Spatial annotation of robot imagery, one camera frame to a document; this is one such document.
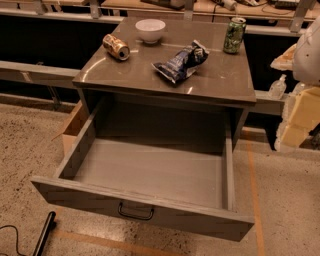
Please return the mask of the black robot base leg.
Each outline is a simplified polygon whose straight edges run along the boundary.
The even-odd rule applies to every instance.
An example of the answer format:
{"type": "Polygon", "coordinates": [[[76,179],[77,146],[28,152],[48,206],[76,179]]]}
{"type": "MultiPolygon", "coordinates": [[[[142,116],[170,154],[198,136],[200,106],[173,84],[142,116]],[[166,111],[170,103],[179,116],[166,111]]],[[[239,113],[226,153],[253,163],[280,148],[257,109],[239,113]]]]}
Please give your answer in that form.
{"type": "Polygon", "coordinates": [[[55,227],[55,217],[55,211],[51,211],[48,213],[32,256],[42,256],[49,234],[55,227]]]}

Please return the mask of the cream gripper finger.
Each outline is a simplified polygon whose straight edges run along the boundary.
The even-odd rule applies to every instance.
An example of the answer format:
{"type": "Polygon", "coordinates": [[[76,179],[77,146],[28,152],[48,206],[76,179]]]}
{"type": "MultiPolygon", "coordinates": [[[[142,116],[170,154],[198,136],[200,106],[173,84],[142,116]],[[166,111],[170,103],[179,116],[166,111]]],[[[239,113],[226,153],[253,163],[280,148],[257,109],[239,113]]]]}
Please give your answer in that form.
{"type": "Polygon", "coordinates": [[[280,71],[292,71],[295,50],[296,44],[293,44],[282,55],[275,58],[270,64],[270,67],[280,71]]]}
{"type": "Polygon", "coordinates": [[[320,123],[320,88],[311,86],[292,92],[285,101],[282,122],[276,132],[277,151],[299,148],[320,123]]]}

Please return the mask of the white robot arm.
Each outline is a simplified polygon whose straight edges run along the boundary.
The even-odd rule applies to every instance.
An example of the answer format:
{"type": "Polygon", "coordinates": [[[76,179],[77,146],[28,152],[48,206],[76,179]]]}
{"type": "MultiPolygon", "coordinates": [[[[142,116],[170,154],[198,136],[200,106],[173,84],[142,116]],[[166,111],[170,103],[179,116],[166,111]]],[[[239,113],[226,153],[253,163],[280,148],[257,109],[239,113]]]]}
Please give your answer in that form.
{"type": "Polygon", "coordinates": [[[276,132],[275,149],[289,151],[298,148],[320,123],[320,17],[296,44],[272,61],[271,67],[291,70],[298,81],[285,101],[276,132]]]}

